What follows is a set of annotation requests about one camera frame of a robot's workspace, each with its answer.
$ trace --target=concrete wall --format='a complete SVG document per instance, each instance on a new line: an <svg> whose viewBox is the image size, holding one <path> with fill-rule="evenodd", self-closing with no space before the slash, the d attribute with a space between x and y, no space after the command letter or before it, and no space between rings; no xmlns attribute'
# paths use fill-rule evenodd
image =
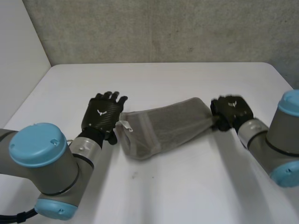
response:
<svg viewBox="0 0 299 224"><path fill-rule="evenodd" d="M269 62L299 87L298 0L23 0L52 65Z"/></svg>
<svg viewBox="0 0 299 224"><path fill-rule="evenodd" d="M0 0L0 128L49 69L22 0Z"/></svg>

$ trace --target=black cable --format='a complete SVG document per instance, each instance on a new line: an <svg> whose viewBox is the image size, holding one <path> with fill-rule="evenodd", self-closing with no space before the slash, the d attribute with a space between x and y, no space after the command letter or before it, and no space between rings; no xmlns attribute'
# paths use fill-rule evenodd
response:
<svg viewBox="0 0 299 224"><path fill-rule="evenodd" d="M31 218L37 214L38 213L34 209L31 209L28 212L21 212L16 216L0 215L0 224L23 223L26 221L26 219Z"/></svg>

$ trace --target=silver connector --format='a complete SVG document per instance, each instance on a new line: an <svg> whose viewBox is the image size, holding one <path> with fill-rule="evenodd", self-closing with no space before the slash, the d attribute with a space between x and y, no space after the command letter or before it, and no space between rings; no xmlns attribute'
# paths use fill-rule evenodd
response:
<svg viewBox="0 0 299 224"><path fill-rule="evenodd" d="M75 138L70 145L73 154L79 154L89 159L94 165L100 157L101 147L93 140L86 137Z"/></svg>
<svg viewBox="0 0 299 224"><path fill-rule="evenodd" d="M263 122L258 119L252 119L242 124L238 131L238 137L241 143L248 148L248 143L254 136L268 130L269 128Z"/></svg>

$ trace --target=gray mesh bag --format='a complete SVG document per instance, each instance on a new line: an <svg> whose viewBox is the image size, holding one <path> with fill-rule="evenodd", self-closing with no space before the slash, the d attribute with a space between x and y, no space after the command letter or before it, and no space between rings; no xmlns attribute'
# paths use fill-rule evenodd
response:
<svg viewBox="0 0 299 224"><path fill-rule="evenodd" d="M138 112L123 112L116 126L124 153L146 159L169 151L214 124L210 109L199 98Z"/></svg>

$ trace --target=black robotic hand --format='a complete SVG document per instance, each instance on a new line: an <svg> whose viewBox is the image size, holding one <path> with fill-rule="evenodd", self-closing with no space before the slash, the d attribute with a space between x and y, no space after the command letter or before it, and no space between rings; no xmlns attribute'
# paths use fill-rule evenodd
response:
<svg viewBox="0 0 299 224"><path fill-rule="evenodd" d="M82 121L82 130L94 128L103 133L105 140L111 145L117 143L117 138L113 131L116 122L119 120L123 105L128 97L123 96L117 102L119 92L106 92L104 95L98 93L95 98L89 101L88 108Z"/></svg>
<svg viewBox="0 0 299 224"><path fill-rule="evenodd" d="M211 102L213 116L219 116L216 127L225 132L234 128L237 133L242 124L253 119L253 113L246 101L240 96L226 96Z"/></svg>

